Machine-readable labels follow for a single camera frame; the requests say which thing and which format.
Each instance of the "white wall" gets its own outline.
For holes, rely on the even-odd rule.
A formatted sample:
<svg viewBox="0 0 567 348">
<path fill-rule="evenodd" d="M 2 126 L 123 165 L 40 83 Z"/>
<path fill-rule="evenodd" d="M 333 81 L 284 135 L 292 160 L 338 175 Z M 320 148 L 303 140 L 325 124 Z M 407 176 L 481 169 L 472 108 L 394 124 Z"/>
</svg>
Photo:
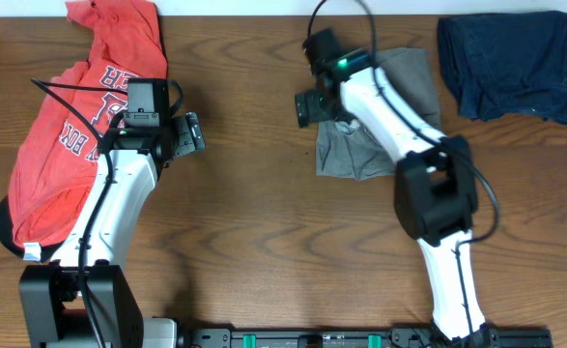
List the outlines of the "white wall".
<svg viewBox="0 0 567 348">
<path fill-rule="evenodd" d="M 567 0 L 365 0 L 376 15 L 455 15 L 561 10 Z M 154 0 L 161 15 L 311 15 L 319 0 Z M 65 16 L 63 0 L 0 0 L 0 16 Z M 359 15 L 353 0 L 329 0 L 321 15 Z"/>
</svg>

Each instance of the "gray cloth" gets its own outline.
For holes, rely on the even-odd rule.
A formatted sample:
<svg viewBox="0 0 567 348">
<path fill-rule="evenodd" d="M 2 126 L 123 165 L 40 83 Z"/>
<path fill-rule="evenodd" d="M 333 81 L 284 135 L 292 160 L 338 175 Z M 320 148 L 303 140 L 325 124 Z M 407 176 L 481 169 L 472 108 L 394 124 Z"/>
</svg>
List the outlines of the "gray cloth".
<svg viewBox="0 0 567 348">
<path fill-rule="evenodd" d="M 378 62 L 399 95 L 427 123 L 441 129 L 438 93 L 427 52 L 395 48 L 378 53 Z M 316 163 L 318 176 L 365 180 L 393 175 L 395 166 L 383 147 L 359 126 L 327 121 L 319 125 Z"/>
</svg>

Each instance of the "wood grain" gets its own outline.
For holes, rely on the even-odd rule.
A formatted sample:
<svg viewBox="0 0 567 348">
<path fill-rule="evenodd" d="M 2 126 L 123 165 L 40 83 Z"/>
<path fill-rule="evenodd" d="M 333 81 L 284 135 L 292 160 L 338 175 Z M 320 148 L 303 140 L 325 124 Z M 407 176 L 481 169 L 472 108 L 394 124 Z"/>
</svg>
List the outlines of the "wood grain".
<svg viewBox="0 0 567 348">
<path fill-rule="evenodd" d="M 417 245 L 392 208 L 392 178 L 315 176 L 316 128 L 294 93 L 312 86 L 307 17 L 166 17 L 169 77 L 199 113 L 208 148 L 166 169 L 140 215 L 127 279 L 144 315 L 237 327 L 385 327 L 428 322 Z M 429 51 L 447 133 L 465 135 L 499 197 L 496 236 L 473 248 L 478 298 L 501 326 L 547 325 L 567 347 L 567 127 L 511 115 L 457 116 L 439 76 L 435 16 L 381 16 L 380 48 Z M 320 17 L 350 46 L 361 17 Z M 62 18 L 0 18 L 0 199 L 49 79 L 87 57 L 92 34 Z M 481 198 L 477 230 L 490 223 Z M 0 245 L 0 347 L 28 344 L 24 263 Z"/>
</svg>

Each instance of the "red cloth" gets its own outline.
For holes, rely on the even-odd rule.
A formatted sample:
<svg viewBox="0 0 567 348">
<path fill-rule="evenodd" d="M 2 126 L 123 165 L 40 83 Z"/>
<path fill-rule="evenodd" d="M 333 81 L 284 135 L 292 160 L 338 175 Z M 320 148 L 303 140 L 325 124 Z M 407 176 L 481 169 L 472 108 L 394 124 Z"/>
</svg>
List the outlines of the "red cloth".
<svg viewBox="0 0 567 348">
<path fill-rule="evenodd" d="M 153 3 L 96 0 L 69 2 L 67 8 L 69 20 L 94 30 L 94 42 L 88 62 L 77 62 L 53 82 L 126 89 L 129 77 L 166 77 Z M 127 104 L 127 97 L 118 93 L 53 91 L 101 134 L 110 117 Z M 96 139 L 74 115 L 51 97 L 44 98 L 19 148 L 9 187 L 16 245 L 49 246 L 67 238 L 94 183 L 96 147 Z"/>
</svg>

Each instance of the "clothing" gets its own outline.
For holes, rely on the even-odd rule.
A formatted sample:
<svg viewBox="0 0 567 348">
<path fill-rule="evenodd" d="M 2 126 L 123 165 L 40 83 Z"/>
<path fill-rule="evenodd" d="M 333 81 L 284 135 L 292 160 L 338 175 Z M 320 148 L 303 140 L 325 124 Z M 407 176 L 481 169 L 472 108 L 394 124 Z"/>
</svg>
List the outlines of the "clothing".
<svg viewBox="0 0 567 348">
<path fill-rule="evenodd" d="M 421 48 L 396 48 L 379 52 L 377 60 L 397 93 L 418 116 L 440 129 L 438 93 L 427 52 Z M 358 122 L 320 123 L 316 146 L 318 176 L 365 180 L 394 174 L 392 159 Z"/>
<path fill-rule="evenodd" d="M 473 14 L 438 23 L 441 75 L 459 114 L 567 125 L 567 14 Z"/>
<path fill-rule="evenodd" d="M 77 62 L 52 82 L 127 89 L 131 77 L 167 75 L 155 5 L 144 0 L 67 3 L 69 20 L 94 31 L 87 62 Z M 100 134 L 127 107 L 119 93 L 52 88 Z M 97 172 L 97 143 L 64 106 L 47 96 L 19 148 L 9 187 L 13 242 L 62 243 L 71 232 Z"/>
</svg>

